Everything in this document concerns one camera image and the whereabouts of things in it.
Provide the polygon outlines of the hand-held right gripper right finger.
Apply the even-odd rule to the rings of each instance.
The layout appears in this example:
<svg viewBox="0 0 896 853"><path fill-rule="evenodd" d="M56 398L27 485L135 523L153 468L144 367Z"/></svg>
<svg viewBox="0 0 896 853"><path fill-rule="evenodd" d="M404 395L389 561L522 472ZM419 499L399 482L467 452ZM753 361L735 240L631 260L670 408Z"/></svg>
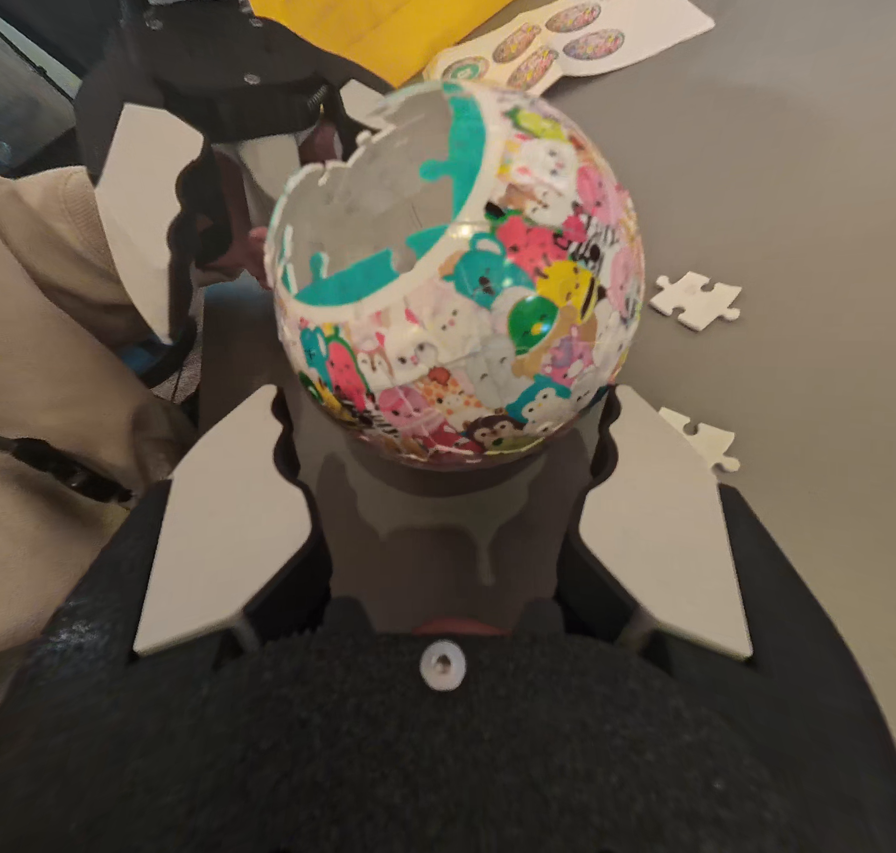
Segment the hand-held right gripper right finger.
<svg viewBox="0 0 896 853"><path fill-rule="evenodd" d="M719 482L629 386L601 411L590 483L558 556L558 601L575 630L630 650L663 633L737 661L754 652Z"/></svg>

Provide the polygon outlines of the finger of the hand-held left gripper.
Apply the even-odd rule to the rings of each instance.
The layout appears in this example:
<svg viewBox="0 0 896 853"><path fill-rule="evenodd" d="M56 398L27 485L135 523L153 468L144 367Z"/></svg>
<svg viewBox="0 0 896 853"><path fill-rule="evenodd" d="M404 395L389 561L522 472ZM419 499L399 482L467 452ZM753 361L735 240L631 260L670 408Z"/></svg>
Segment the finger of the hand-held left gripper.
<svg viewBox="0 0 896 853"><path fill-rule="evenodd" d="M385 114L386 97L352 79L340 88L334 108L335 150L341 162L371 142L394 131L394 122Z"/></svg>
<svg viewBox="0 0 896 853"><path fill-rule="evenodd" d="M148 327L119 356L157 387L196 344L201 266L230 246L218 164L203 134L183 119L128 102L94 193L118 277Z"/></svg>

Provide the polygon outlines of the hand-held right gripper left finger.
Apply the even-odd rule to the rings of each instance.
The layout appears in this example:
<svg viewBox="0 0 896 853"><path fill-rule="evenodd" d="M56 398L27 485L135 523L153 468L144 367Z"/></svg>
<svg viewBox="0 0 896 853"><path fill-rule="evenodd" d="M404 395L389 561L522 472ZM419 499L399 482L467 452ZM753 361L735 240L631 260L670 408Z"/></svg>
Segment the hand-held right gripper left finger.
<svg viewBox="0 0 896 853"><path fill-rule="evenodd" d="M252 393L171 476L133 651L229 632L243 650L318 625L330 552L285 394Z"/></svg>

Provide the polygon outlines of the colourful cartoon puzzle ball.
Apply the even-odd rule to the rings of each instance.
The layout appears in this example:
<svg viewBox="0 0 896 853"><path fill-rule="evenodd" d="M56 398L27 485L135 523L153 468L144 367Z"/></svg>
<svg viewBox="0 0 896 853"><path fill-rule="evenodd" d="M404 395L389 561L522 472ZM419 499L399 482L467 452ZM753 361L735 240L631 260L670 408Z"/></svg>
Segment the colourful cartoon puzzle ball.
<svg viewBox="0 0 896 853"><path fill-rule="evenodd" d="M534 453L597 405L644 301L630 194L543 98L387 96L344 161L300 168L266 239L280 342L319 410L417 468Z"/></svg>

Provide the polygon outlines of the white puzzle piece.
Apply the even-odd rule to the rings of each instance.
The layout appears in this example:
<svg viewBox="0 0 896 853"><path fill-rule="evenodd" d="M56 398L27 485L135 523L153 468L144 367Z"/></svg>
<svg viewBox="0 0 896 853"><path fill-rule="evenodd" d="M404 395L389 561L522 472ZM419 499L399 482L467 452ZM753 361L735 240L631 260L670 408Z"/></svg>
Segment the white puzzle piece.
<svg viewBox="0 0 896 853"><path fill-rule="evenodd" d="M728 453L734 433L705 423L692 424L687 415L665 407L659 408L658 414L685 438L710 470L726 474L740 470L740 460Z"/></svg>
<svg viewBox="0 0 896 853"><path fill-rule="evenodd" d="M656 312L677 320L692 332L702 332L717 320L736 321L740 309L734 303L743 288L716 282L709 286L709 278L688 272L678 280L666 275L657 278L657 293L649 306Z"/></svg>

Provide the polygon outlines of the person's beige sweater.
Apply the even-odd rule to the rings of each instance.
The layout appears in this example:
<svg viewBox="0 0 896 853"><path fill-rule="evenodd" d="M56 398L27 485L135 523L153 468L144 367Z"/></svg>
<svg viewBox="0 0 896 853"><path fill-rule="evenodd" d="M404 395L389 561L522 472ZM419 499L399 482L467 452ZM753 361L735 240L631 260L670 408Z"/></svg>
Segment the person's beige sweater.
<svg viewBox="0 0 896 853"><path fill-rule="evenodd" d="M137 496L196 439L118 356L150 336L81 166L1 181L1 431L50 444ZM1 649L39 636L125 519L2 452Z"/></svg>

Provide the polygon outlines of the printed instruction sheet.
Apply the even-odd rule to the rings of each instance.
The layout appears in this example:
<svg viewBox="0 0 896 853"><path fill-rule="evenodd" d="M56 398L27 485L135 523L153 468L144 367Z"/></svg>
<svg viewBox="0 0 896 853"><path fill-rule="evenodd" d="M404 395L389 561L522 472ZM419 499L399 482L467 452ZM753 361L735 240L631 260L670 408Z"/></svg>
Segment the printed instruction sheet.
<svg viewBox="0 0 896 853"><path fill-rule="evenodd" d="M564 77L615 72L714 26L690 0L556 0L443 50L422 78L540 96Z"/></svg>

